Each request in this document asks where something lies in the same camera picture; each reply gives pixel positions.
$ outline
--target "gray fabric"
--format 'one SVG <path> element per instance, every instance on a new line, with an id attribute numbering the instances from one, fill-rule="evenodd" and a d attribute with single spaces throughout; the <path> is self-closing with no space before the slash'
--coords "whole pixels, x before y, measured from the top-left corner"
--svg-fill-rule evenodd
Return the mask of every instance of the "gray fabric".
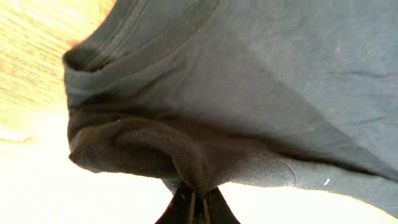
<path id="1" fill-rule="evenodd" d="M 63 58 L 70 159 L 201 195 L 226 181 L 328 190 L 398 217 L 397 13 L 118 1 Z"/>

